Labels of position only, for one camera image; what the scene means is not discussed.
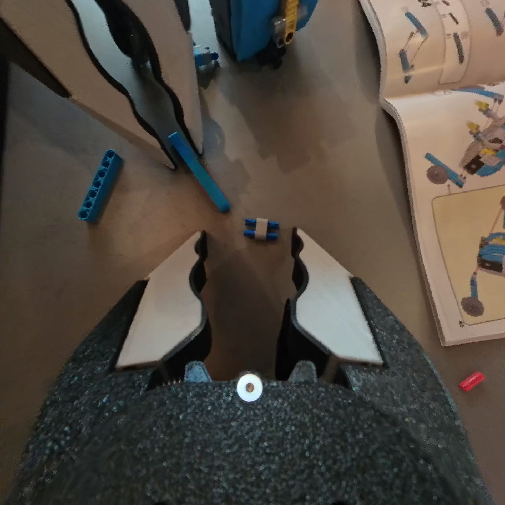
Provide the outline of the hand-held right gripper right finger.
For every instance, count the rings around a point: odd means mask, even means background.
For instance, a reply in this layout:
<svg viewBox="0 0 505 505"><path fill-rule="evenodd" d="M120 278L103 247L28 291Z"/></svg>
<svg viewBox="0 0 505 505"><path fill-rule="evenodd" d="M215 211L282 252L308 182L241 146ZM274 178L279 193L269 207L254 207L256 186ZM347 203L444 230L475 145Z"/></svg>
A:
<svg viewBox="0 0 505 505"><path fill-rule="evenodd" d="M296 292L285 304L276 364L326 365L335 356L344 363L383 365L353 275L299 227L292 230L291 256Z"/></svg>

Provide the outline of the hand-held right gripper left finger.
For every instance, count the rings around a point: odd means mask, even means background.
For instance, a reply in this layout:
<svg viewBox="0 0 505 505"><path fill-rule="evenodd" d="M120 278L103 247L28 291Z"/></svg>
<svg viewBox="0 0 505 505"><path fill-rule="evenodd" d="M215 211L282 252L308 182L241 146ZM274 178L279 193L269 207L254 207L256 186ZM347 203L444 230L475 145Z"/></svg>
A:
<svg viewBox="0 0 505 505"><path fill-rule="evenodd" d="M147 277L136 313L116 361L116 369L139 369L168 363L187 354L203 361L210 352L209 317L201 292L207 276L207 234L197 231Z"/></svg>

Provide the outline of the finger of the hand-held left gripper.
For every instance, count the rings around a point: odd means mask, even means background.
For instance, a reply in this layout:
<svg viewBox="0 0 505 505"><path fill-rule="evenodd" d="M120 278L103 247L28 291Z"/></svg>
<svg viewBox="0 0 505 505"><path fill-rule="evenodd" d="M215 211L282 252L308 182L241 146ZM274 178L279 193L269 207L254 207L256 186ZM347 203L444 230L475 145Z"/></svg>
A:
<svg viewBox="0 0 505 505"><path fill-rule="evenodd" d="M190 33L187 1L131 1L130 9L153 44L155 76L160 77L180 104L179 120L198 156L204 152L199 86Z"/></svg>
<svg viewBox="0 0 505 505"><path fill-rule="evenodd" d="M174 170L167 148L140 118L126 89L92 55L69 1L1 1L1 21L62 85L68 100Z"/></svg>

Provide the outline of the blue toy robot model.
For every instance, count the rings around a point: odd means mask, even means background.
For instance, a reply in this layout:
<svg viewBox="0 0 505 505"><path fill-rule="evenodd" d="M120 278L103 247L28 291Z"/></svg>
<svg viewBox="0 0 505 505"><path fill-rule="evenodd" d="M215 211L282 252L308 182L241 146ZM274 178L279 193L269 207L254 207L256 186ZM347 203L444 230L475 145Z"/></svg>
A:
<svg viewBox="0 0 505 505"><path fill-rule="evenodd" d="M278 69L318 1L210 1L218 43L237 63Z"/></svg>

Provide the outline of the thick teal perforated beam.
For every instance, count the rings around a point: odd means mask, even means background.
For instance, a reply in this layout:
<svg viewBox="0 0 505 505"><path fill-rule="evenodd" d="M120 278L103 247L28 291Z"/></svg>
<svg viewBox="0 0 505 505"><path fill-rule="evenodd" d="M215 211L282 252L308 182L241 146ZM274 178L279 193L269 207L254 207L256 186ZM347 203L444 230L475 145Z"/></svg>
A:
<svg viewBox="0 0 505 505"><path fill-rule="evenodd" d="M198 156L186 140L178 132L174 132L167 137L167 141L169 142L171 148L175 150L178 157L193 173L200 186L202 186L218 210L220 212L229 211L230 203L220 191L216 183L212 180L210 175L206 172L205 168L199 161Z"/></svg>

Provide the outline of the small blue perforated beam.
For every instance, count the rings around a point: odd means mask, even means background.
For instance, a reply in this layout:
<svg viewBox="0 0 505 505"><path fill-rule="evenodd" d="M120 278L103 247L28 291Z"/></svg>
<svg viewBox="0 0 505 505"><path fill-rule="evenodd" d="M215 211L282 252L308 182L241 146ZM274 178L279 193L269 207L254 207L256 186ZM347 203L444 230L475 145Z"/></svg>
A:
<svg viewBox="0 0 505 505"><path fill-rule="evenodd" d="M123 159L113 149L105 151L91 185L78 211L78 218L97 223L108 203L110 194L123 167Z"/></svg>

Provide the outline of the small red piece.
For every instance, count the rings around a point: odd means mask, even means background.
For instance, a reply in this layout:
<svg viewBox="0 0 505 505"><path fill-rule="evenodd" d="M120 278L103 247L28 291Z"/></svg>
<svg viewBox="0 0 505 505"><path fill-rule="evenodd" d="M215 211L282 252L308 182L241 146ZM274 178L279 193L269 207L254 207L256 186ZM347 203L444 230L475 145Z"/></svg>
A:
<svg viewBox="0 0 505 505"><path fill-rule="evenodd" d="M477 385L482 383L485 380L485 376L481 372L474 372L468 377L464 378L461 382L459 382L458 387L460 390L464 392L468 392L474 389Z"/></svg>

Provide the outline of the instruction booklet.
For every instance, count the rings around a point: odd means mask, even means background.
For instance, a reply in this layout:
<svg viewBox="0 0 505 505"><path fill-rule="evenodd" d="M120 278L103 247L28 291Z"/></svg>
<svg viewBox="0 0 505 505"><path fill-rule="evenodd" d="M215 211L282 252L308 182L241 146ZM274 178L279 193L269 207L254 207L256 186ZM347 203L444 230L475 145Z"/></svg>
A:
<svg viewBox="0 0 505 505"><path fill-rule="evenodd" d="M504 338L504 1L360 1L443 346Z"/></svg>

